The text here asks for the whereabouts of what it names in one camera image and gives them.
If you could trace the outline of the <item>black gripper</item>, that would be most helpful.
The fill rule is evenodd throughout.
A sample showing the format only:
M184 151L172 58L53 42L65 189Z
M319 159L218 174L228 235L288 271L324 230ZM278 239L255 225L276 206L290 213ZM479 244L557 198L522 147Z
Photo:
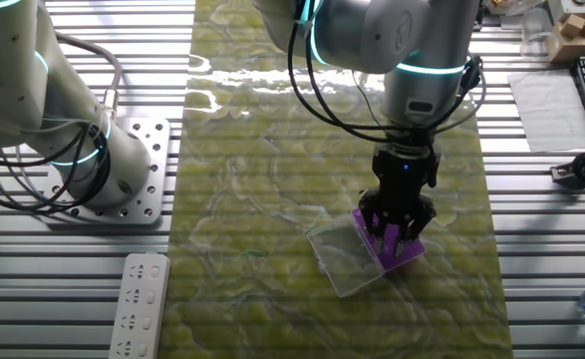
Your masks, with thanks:
M379 191L361 191L358 207L377 254L383 250L386 231L378 217L403 219L395 249L395 257L400 257L437 215L432 199L421 190L424 185L437 185L439 162L440 153L433 147L424 157L408 157L390 144L376 146L372 169L379 179Z

